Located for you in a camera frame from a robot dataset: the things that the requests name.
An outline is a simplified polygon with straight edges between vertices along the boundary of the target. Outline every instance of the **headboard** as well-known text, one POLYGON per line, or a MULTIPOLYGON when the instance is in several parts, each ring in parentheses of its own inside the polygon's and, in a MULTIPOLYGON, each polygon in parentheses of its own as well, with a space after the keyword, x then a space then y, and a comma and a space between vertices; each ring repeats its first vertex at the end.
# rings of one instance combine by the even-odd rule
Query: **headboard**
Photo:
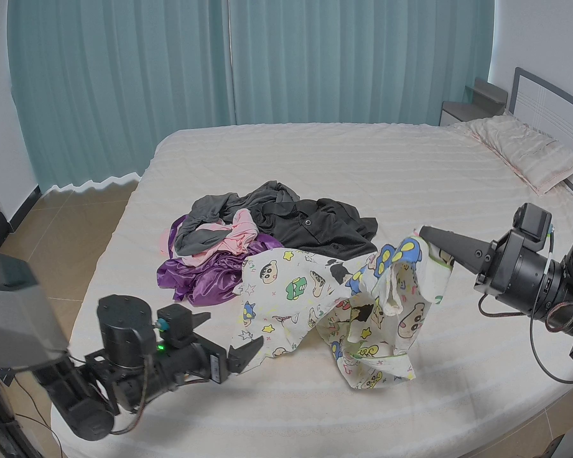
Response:
MULTIPOLYGON (((573 149, 573 96, 551 83, 516 68, 510 112, 573 149)), ((565 180, 573 190, 573 175, 565 180)))

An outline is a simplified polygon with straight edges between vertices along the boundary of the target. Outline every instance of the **bed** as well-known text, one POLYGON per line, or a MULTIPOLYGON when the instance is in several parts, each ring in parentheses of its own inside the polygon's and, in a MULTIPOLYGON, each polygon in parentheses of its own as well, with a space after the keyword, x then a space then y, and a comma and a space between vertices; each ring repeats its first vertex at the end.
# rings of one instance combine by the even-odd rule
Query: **bed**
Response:
MULTIPOLYGON (((511 111, 550 134, 556 133, 550 125, 559 123, 554 129, 569 135, 573 126, 565 124, 573 123, 573 97, 535 79, 516 71, 511 111), (560 100, 554 103, 551 94, 560 100), (562 121, 555 118, 560 114, 562 121)), ((422 224, 498 239, 523 202, 554 215, 556 258, 573 241, 573 182, 570 190, 560 184, 539 198, 494 153, 451 127, 319 123, 179 131, 158 146, 99 258, 74 325, 72 355, 101 347, 99 298, 135 295, 153 311, 172 302, 172 292, 156 285, 156 269, 164 261, 158 240, 194 200, 245 194, 268 179, 302 198, 334 198, 376 217, 377 246, 397 242, 422 224)), ((352 390, 312 331, 293 354, 266 360, 223 385, 161 396, 129 434, 78 439, 55 408, 53 430, 69 458, 458 457, 568 390, 537 367, 528 320, 482 317, 473 284, 474 276, 457 266, 443 302, 409 352, 417 375, 412 382, 352 390)), ((487 303, 489 311, 501 309, 494 300, 487 303)), ((229 347, 238 310, 237 298, 211 307, 212 318, 199 333, 229 347)), ((541 324, 535 330, 548 368, 573 378, 573 339, 551 335, 541 324)), ((130 419, 119 416, 116 426, 130 419)))

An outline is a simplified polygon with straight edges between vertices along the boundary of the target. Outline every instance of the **white sticker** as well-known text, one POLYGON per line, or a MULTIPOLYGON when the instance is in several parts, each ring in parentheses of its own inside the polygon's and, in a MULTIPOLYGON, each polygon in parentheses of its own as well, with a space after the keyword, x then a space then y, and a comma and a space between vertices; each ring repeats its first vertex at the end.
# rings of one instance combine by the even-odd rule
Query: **white sticker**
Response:
POLYGON ((219 359, 216 355, 210 355, 210 374, 214 382, 221 383, 221 370, 219 368, 219 359))

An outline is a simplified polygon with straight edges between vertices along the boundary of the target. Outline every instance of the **gray fabric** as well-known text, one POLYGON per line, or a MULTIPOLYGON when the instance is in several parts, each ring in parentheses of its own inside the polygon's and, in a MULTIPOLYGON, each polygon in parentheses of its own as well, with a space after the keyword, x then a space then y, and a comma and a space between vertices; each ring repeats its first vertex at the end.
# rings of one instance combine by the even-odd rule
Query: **gray fabric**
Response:
POLYGON ((210 229, 198 229, 190 233, 187 238, 187 244, 181 247, 178 255, 192 256, 202 253, 215 244, 218 244, 231 233, 231 229, 221 231, 211 231, 210 229))
POLYGON ((216 231, 204 229, 199 233, 196 232, 195 229, 202 224, 217 222, 219 219, 228 223, 232 222, 238 210, 262 203, 297 202, 298 200, 298 194, 276 180, 264 183, 243 197, 233 192, 224 195, 206 195, 193 203, 191 212, 187 214, 187 218, 179 227, 174 240, 174 252, 178 256, 195 255, 206 251, 221 240, 213 242, 216 231))

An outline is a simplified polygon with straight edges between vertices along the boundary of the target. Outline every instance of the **black jacket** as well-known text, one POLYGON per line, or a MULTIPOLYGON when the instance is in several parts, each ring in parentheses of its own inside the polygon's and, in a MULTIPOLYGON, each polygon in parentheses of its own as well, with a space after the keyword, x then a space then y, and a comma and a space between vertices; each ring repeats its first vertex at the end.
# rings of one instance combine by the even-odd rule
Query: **black jacket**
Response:
POLYGON ((347 203, 330 198, 298 202, 266 202, 249 208, 259 232, 270 234, 287 248, 339 260, 373 253, 378 231, 375 218, 361 218, 347 203))

